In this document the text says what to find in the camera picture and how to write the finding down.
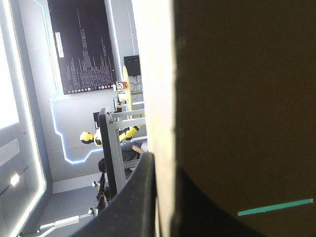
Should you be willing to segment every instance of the gray floor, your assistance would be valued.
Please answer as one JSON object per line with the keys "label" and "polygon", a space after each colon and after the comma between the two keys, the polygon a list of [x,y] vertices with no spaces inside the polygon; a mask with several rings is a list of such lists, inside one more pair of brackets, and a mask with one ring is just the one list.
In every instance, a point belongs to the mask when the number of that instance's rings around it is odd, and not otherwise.
{"label": "gray floor", "polygon": [[[42,215],[39,225],[52,223],[61,219],[84,215],[91,207],[97,205],[95,187],[86,187],[71,190],[63,193],[53,194],[49,204]],[[62,227],[54,230],[47,237],[68,237],[90,222],[93,217],[80,219],[80,222],[74,225]]]}

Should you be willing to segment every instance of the blue light strip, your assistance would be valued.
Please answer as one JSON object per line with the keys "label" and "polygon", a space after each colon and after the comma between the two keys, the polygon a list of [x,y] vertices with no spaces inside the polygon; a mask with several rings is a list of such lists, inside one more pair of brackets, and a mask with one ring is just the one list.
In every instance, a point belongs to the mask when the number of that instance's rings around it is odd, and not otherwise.
{"label": "blue light strip", "polygon": [[56,91],[56,93],[49,99],[49,104],[50,104],[50,111],[51,111],[51,115],[52,115],[52,118],[53,118],[53,124],[54,124],[54,129],[55,129],[55,133],[57,135],[60,136],[60,141],[61,141],[61,145],[62,145],[62,148],[63,148],[63,153],[64,153],[64,158],[65,158],[65,161],[69,162],[70,164],[79,164],[79,163],[83,163],[85,162],[88,157],[94,153],[94,152],[100,152],[103,150],[103,148],[97,148],[97,149],[94,149],[94,150],[91,150],[83,159],[76,159],[76,160],[71,160],[67,157],[67,154],[66,154],[66,148],[65,148],[65,142],[64,142],[64,136],[61,132],[58,131],[57,129],[57,126],[56,126],[56,118],[55,118],[55,113],[53,111],[53,106],[52,106],[52,99],[58,94],[58,91]]}

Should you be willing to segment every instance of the green line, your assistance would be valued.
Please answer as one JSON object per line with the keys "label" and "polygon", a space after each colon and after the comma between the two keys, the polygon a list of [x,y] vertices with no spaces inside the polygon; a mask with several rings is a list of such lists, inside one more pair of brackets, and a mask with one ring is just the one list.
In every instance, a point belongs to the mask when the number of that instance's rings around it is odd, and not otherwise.
{"label": "green line", "polygon": [[285,202],[285,203],[271,205],[271,206],[263,206],[263,207],[258,207],[258,208],[249,209],[245,211],[240,211],[238,212],[238,216],[251,215],[251,214],[267,212],[267,211],[275,211],[275,210],[280,210],[280,209],[284,209],[288,207],[309,204],[313,202],[314,200],[311,198],[311,199],[305,199],[305,200],[299,200],[299,201]]}

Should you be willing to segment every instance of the computer screen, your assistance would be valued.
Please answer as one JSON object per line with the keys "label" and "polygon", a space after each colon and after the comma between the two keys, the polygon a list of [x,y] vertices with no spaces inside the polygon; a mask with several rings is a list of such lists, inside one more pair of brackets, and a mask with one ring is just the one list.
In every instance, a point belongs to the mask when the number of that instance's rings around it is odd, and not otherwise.
{"label": "computer screen", "polygon": [[141,75],[139,55],[124,57],[124,64],[130,77]]}
{"label": "computer screen", "polygon": [[48,0],[64,94],[116,82],[104,0]]}

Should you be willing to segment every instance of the window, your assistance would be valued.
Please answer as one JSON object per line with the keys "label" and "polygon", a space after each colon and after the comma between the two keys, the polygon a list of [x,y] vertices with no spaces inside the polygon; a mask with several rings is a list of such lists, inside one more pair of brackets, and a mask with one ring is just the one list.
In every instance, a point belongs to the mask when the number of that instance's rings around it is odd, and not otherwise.
{"label": "window", "polygon": [[0,129],[19,122],[0,28]]}

